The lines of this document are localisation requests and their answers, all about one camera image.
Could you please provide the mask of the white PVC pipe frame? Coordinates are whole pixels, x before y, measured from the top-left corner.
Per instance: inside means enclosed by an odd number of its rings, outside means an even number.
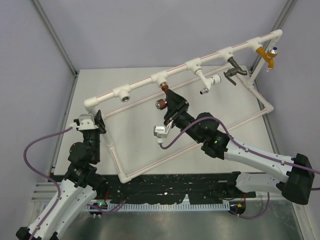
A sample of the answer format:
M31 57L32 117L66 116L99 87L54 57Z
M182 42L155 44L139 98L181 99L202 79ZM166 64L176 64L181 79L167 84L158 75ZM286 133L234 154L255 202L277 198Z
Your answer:
M213 70L213 73L216 75L218 72L222 70L229 70L232 68L232 65L228 63L228 59L230 57L234 58L233 53L238 52L243 49L251 49L253 52L257 53L256 50L259 47L263 47L264 51L266 52L269 48L275 47L277 42L280 40L281 36L283 35L283 31L281 29L274 30L269 34L264 36L258 36L252 39L249 39L243 43L237 44L235 46L229 46L219 51L209 54L203 57L197 57L192 60L185 62L182 65L176 66L169 70L163 70L157 73L154 73L147 78L141 79L139 81L133 82L131 84L126 84L123 86L119 86L113 89L110 92L104 93L100 96L94 96L91 98L86 99L83 102L84 108L90 114L96 113L96 107L103 102L108 101L112 98L119 98L121 102L127 102L130 99L130 92L136 89L139 89L143 86L148 84L157 84L159 88L161 88L162 83L167 82L167 78L176 74L179 74L184 71L191 71L194 75L198 70L202 70L202 64L213 61L215 59L223 59L225 61L225 65L220 66ZM235 128L236 126L242 126L245 123L248 123L258 117L262 117L263 115L270 113L274 110L274 107L267 102L267 100L258 92L258 90L253 86L256 77L258 76L259 72L261 71L264 63L266 63L263 58L258 54L259 61L252 72L251 77L248 80L245 80L243 77L244 75L237 74L237 76L244 86L263 104L264 108L260 112L255 115L252 115L241 122L238 122L236 125L233 125ZM200 80L198 76L195 75L195 80Z

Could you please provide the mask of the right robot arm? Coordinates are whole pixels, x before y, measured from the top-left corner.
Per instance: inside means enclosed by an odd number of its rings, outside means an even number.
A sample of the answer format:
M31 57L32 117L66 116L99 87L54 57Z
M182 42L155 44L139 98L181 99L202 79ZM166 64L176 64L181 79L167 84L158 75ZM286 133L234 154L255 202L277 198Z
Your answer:
M188 101L172 90L167 90L166 98L156 101L156 108L166 109L164 126L176 126L179 135L187 134L201 150L211 158L234 161L250 166L269 175L275 183L258 181L257 190L274 192L285 199L307 205L313 191L317 170L313 169L307 156L298 153L295 157L259 150L233 138L228 130L220 131L225 125L209 112L202 112L196 118L188 113Z

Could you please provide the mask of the brown red water faucet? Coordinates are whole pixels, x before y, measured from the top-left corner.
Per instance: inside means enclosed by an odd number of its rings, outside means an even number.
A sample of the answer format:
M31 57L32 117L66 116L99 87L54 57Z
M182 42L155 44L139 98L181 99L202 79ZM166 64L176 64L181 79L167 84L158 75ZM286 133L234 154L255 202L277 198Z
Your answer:
M155 102L155 107L160 111L165 109L168 106L168 92L169 92L168 84L162 83L161 90L165 93L165 98L161 98Z

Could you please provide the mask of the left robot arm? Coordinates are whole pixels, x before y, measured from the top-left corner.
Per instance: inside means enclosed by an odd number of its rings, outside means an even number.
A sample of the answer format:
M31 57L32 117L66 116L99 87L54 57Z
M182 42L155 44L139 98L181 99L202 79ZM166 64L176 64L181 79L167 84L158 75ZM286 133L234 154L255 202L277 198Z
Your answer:
M18 229L19 240L58 240L91 200L107 193L107 181L95 167L101 160L100 136L106 133L102 113L82 114L70 127L81 132L83 140L71 145L70 165L56 184L56 194L33 223Z

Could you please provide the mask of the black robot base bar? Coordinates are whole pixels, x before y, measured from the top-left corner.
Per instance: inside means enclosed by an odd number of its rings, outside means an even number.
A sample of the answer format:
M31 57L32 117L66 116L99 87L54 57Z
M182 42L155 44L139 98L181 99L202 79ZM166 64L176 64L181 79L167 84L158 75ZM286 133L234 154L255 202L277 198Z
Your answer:
M112 204L181 204L188 197L191 204L215 204L222 200L254 198L254 192L241 193L232 181L236 173L144 174L127 183L116 175L104 175L107 186L96 200Z

